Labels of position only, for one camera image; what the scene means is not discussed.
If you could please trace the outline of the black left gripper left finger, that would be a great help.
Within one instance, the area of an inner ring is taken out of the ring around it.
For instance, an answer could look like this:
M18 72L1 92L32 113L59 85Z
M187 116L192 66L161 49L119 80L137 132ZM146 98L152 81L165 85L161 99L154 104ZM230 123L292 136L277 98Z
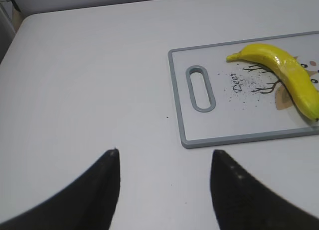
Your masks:
M81 176L2 230L108 230L120 193L120 154L105 151Z

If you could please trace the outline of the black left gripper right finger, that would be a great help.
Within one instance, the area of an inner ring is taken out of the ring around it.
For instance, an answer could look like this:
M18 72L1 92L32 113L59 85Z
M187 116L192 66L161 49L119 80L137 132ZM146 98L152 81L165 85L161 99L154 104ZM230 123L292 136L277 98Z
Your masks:
M319 220L289 203L237 163L226 151L212 155L210 192L222 230L317 230Z

